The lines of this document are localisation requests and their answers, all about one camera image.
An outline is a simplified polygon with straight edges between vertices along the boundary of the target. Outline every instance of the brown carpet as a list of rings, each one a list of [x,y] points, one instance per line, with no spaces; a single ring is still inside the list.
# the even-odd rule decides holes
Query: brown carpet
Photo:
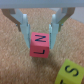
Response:
[[[54,11],[20,10],[28,14],[31,32],[49,33]],[[29,51],[22,33],[0,10],[0,84],[54,84],[65,59],[84,67],[84,24],[69,18],[47,59],[30,57]]]

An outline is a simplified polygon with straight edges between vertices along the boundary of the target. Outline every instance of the yellow cube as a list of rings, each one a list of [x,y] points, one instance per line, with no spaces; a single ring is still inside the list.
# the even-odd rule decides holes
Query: yellow cube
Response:
[[[61,67],[55,84],[81,84],[84,68],[66,59]]]

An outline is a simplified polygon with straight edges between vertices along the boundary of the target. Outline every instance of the yellow block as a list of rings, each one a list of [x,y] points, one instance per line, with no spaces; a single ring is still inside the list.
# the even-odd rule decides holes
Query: yellow block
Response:
[[[61,67],[55,84],[81,84],[84,68],[66,59]]]

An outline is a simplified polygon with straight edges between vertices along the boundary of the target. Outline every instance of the red block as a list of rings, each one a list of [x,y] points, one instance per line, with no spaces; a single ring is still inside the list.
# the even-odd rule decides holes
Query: red block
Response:
[[[30,56],[47,58],[49,54],[49,34],[32,32]]]

